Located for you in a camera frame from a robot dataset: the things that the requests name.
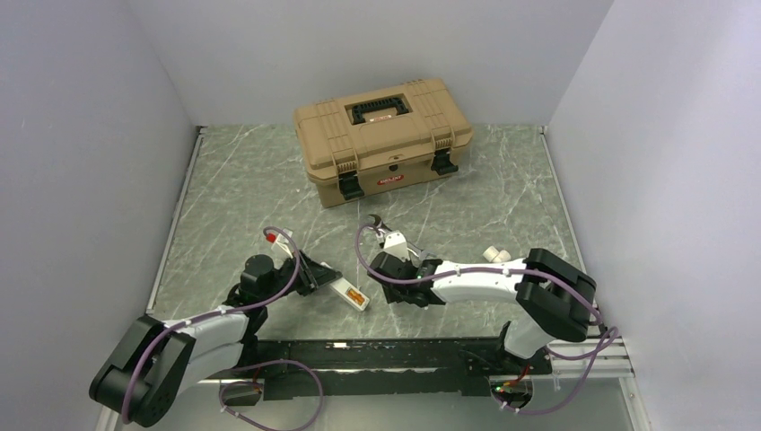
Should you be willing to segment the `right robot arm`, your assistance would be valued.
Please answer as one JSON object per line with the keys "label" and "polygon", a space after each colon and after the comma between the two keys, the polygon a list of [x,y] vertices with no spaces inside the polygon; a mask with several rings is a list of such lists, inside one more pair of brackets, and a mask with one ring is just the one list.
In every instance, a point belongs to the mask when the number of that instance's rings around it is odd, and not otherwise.
{"label": "right robot arm", "polygon": [[589,326],[602,322],[593,305],[596,282],[545,249],[502,263],[425,259],[419,265],[381,251],[363,266],[381,284],[388,303],[421,308],[468,301],[517,304],[523,314],[503,327],[494,349],[494,360],[506,373],[519,371],[554,340],[584,341]]}

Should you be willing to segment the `white air conditioner remote control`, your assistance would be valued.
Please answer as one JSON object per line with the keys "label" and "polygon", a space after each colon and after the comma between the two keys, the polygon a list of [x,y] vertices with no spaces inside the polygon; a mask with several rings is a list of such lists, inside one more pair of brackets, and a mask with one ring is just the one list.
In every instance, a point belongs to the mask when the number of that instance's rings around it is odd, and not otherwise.
{"label": "white air conditioner remote control", "polygon": [[370,303],[368,296],[343,277],[331,282],[329,287],[358,312],[365,311]]}

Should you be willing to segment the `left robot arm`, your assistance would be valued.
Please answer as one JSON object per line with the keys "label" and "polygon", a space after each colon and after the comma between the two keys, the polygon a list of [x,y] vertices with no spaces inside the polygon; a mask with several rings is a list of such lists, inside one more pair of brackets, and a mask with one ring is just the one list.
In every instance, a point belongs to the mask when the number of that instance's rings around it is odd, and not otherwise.
{"label": "left robot arm", "polygon": [[212,311],[178,321],[136,319],[93,377],[89,396],[128,422],[151,427],[195,383],[224,370],[244,377],[256,369],[268,304],[290,293],[310,295],[342,277],[303,252],[280,267],[266,254],[252,256]]}

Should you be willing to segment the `orange battery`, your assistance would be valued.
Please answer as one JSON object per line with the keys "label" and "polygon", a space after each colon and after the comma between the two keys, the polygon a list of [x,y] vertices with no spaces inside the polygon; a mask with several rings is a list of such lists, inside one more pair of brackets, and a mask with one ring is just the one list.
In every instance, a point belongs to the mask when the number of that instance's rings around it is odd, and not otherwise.
{"label": "orange battery", "polygon": [[362,306],[365,302],[364,296],[354,289],[348,290],[346,294],[359,306]]}

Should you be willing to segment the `white pipe elbow fitting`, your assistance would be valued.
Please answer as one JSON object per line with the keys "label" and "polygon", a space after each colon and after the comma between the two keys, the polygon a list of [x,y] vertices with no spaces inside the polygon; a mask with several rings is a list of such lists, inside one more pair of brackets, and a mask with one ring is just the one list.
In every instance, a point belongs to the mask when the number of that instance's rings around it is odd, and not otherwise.
{"label": "white pipe elbow fitting", "polygon": [[488,263],[504,263],[512,260],[512,255],[507,250],[497,249],[494,246],[484,250],[482,256]]}

